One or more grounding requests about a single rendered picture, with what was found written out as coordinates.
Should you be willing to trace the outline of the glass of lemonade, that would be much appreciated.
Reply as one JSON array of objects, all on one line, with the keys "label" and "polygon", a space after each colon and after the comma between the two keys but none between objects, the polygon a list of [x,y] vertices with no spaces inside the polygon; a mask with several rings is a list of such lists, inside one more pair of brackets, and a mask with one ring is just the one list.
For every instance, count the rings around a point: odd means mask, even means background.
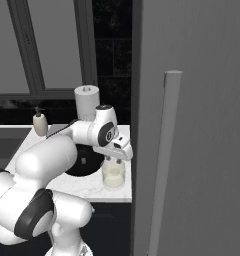
[{"label": "glass of lemonade", "polygon": [[125,163],[116,163],[115,158],[110,161],[104,160],[101,170],[103,184],[107,189],[118,190],[125,184]]}]

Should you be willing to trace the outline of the grey fridge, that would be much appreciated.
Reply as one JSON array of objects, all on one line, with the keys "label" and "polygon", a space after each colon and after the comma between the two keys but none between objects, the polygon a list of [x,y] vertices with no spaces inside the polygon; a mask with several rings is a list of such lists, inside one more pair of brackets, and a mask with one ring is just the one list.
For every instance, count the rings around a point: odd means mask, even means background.
[{"label": "grey fridge", "polygon": [[240,256],[240,0],[133,0],[132,256],[148,256],[165,72],[182,71],[157,256]]}]

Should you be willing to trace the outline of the white paper towel roll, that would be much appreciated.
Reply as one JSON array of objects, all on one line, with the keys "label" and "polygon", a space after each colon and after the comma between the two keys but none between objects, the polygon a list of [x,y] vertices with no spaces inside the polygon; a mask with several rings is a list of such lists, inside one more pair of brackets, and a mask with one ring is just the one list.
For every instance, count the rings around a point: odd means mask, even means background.
[{"label": "white paper towel roll", "polygon": [[79,86],[74,90],[77,116],[82,121],[93,121],[100,104],[99,88],[94,85]]}]

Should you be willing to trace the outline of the black ice bowl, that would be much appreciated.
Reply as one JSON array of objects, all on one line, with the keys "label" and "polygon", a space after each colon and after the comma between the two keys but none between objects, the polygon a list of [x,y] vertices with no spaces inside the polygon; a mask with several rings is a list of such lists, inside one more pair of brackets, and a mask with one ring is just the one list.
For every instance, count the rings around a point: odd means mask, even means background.
[{"label": "black ice bowl", "polygon": [[[91,146],[77,144],[78,157],[75,164],[67,171],[67,174],[75,177],[85,177],[95,173],[104,161],[102,154],[93,151]],[[81,163],[81,158],[86,158],[86,164]]]}]

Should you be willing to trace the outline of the beige soap dispenser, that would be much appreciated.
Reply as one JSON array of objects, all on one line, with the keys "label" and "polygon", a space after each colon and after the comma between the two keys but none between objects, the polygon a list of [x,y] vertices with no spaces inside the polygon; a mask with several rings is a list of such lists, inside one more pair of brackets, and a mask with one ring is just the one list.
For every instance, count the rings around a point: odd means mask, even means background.
[{"label": "beige soap dispenser", "polygon": [[35,115],[33,116],[33,127],[38,136],[42,137],[47,135],[47,119],[39,107],[35,108]]}]

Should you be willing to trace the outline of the grey sink basin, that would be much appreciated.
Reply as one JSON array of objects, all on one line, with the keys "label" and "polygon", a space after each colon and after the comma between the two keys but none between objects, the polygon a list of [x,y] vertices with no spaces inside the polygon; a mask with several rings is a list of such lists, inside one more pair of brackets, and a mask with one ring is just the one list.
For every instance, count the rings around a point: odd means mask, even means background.
[{"label": "grey sink basin", "polygon": [[7,167],[30,131],[30,128],[0,128],[0,168]]}]

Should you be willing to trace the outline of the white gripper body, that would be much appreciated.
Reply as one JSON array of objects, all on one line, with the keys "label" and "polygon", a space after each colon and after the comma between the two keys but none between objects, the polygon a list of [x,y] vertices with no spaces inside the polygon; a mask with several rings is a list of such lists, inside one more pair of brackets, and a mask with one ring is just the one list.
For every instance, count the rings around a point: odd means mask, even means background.
[{"label": "white gripper body", "polygon": [[116,147],[113,143],[110,143],[105,147],[94,146],[93,150],[96,153],[99,153],[105,156],[114,157],[116,159],[121,159],[124,161],[130,161],[133,157],[133,150],[130,143],[128,143],[126,146],[121,148]]}]

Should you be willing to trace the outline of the dark base cabinet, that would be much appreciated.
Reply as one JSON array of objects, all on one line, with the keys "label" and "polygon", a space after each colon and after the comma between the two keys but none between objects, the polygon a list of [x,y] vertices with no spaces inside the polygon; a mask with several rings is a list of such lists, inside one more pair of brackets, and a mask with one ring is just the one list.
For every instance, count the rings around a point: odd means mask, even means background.
[{"label": "dark base cabinet", "polygon": [[130,256],[131,204],[92,204],[95,212],[89,223],[80,229],[93,256]]}]

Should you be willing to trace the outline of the grey framed window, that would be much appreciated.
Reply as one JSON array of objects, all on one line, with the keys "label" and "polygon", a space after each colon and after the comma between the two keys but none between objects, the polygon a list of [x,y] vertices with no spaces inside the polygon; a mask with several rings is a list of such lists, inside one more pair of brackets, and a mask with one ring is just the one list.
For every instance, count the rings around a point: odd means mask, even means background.
[{"label": "grey framed window", "polygon": [[0,100],[72,99],[96,83],[92,0],[0,0]]}]

